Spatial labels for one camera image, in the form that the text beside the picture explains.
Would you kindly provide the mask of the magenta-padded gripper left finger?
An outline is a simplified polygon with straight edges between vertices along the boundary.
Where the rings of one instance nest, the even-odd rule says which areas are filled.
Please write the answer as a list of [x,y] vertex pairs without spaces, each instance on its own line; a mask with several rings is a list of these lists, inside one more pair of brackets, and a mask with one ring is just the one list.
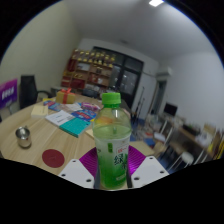
[[95,148],[80,159],[72,159],[59,174],[59,177],[78,186],[90,189],[99,188],[98,157]]

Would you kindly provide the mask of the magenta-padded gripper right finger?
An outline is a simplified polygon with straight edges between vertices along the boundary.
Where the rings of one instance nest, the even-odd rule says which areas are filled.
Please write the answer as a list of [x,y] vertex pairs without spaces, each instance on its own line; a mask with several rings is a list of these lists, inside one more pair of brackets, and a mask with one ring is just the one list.
[[140,188],[168,175],[169,173],[154,156],[145,156],[133,146],[129,147],[127,160],[129,188]]

